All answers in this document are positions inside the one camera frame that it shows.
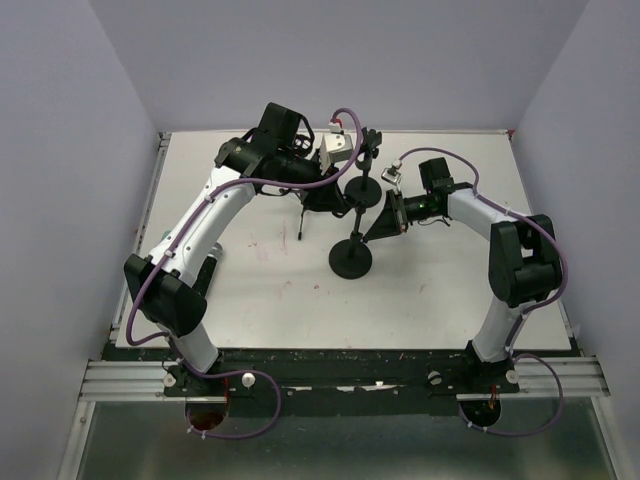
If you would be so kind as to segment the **black round-base clip stand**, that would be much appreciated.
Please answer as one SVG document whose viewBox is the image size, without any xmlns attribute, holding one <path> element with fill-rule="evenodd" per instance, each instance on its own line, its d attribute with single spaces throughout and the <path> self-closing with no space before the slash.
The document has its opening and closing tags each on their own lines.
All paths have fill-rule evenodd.
<svg viewBox="0 0 640 480">
<path fill-rule="evenodd" d="M 352 178 L 346 184 L 344 194 L 352 204 L 361 204 L 365 208 L 371 208 L 377 205 L 382 197 L 382 189 L 379 183 L 370 176 L 372 163 L 379 155 L 382 133 L 375 129 L 363 127 L 362 135 L 363 142 L 359 152 L 364 157 L 356 162 L 356 167 L 361 171 L 361 175 Z"/>
</svg>

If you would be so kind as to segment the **black silver-head microphone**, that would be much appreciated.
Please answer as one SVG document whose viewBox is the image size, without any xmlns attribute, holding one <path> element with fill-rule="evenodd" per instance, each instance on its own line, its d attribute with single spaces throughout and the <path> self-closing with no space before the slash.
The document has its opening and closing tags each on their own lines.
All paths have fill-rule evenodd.
<svg viewBox="0 0 640 480">
<path fill-rule="evenodd" d="M 192 286 L 193 290 L 202 297 L 206 297 L 211 283 L 213 281 L 216 268 L 224 254 L 223 247 L 220 243 L 216 242 L 214 246 L 209 250 L 206 258 L 204 259 L 196 277 L 196 280 Z"/>
</svg>

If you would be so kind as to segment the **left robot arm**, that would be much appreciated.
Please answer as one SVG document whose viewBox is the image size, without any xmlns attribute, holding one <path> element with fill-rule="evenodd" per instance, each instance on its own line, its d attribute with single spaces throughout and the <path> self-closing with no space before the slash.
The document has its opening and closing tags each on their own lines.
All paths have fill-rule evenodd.
<svg viewBox="0 0 640 480">
<path fill-rule="evenodd" d="M 363 143 L 362 128 L 347 134 L 333 113 L 319 145 L 306 117 L 269 103 L 257 126 L 223 143 L 204 187 L 173 229 L 146 256 L 132 254 L 124 274 L 132 299 L 125 337 L 131 346 L 145 344 L 132 336 L 142 313 L 157 325 L 159 336 L 176 348 L 191 367 L 187 382 L 201 395 L 214 393 L 222 372 L 214 363 L 219 351 L 202 320 L 205 296 L 194 285 L 219 237 L 264 186 L 302 194 L 313 211 L 336 211 L 343 203 L 339 178 L 355 163 Z"/>
</svg>

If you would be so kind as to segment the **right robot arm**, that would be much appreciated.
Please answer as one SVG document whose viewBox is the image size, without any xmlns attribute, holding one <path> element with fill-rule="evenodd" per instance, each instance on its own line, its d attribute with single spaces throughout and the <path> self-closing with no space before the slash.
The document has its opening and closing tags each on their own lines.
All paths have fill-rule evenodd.
<svg viewBox="0 0 640 480">
<path fill-rule="evenodd" d="M 459 370 L 467 389 L 483 391 L 496 380 L 493 364 L 509 358 L 525 317 L 562 286 L 553 224 L 546 215 L 525 216 L 483 197 L 473 184 L 455 181 L 443 157 L 419 165 L 425 193 L 405 197 L 400 168 L 396 161 L 381 174 L 393 188 L 386 192 L 384 207 L 363 240 L 398 236 L 415 223 L 440 217 L 464 224 L 489 242 L 488 281 L 493 298 L 470 342 L 476 358 Z"/>
</svg>

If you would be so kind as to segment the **black tripod shock-mount stand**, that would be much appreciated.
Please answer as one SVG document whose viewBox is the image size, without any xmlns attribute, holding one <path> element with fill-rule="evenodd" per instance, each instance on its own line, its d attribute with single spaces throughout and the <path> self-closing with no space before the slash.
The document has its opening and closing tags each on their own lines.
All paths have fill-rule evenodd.
<svg viewBox="0 0 640 480">
<path fill-rule="evenodd" d="M 299 156 L 306 157 L 313 151 L 314 141 L 315 141 L 315 134 L 311 130 L 308 130 L 307 135 L 298 133 L 294 139 L 294 151 Z M 301 213 L 299 217 L 299 227 L 298 227 L 298 233 L 297 233 L 297 240 L 301 241 L 303 236 L 304 217 L 307 211 L 307 207 L 303 204 L 303 197 L 304 197 L 303 193 L 297 192 L 296 197 L 298 198 L 301 204 Z"/>
</svg>

